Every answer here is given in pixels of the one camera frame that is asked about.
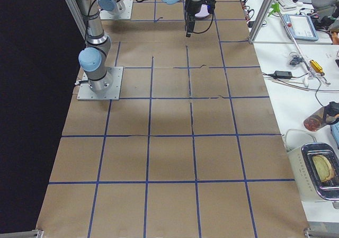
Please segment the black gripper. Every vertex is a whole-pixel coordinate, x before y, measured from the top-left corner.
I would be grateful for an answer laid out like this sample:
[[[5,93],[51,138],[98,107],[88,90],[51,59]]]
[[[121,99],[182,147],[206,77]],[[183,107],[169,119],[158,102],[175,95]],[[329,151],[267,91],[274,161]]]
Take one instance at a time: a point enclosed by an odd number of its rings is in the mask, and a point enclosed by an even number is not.
[[[194,31],[195,15],[201,10],[202,1],[185,0],[186,37],[190,38]]]

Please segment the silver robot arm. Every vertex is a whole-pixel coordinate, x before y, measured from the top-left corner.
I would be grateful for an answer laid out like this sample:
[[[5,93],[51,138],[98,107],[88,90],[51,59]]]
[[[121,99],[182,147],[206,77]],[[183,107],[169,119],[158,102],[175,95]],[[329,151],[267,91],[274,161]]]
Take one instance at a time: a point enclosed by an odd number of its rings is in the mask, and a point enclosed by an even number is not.
[[[102,10],[114,16],[118,16],[126,10],[126,6],[122,0],[97,0],[97,2]]]
[[[74,0],[85,25],[85,48],[79,53],[78,61],[87,76],[87,88],[96,99],[104,99],[112,88],[118,91],[121,80],[118,68],[107,67],[106,57],[111,48],[111,39],[104,31],[100,11],[117,11],[123,0]],[[179,0],[161,0],[172,5]]]

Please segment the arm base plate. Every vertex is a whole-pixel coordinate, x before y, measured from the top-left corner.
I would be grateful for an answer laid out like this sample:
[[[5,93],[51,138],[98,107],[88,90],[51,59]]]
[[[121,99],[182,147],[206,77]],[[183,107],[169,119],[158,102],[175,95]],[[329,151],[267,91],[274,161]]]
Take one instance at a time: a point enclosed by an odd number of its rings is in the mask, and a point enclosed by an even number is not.
[[[98,0],[102,21],[131,20],[133,0]]]
[[[78,89],[80,101],[118,101],[121,92],[123,67],[106,67],[106,76],[100,81],[91,81],[84,73]]]

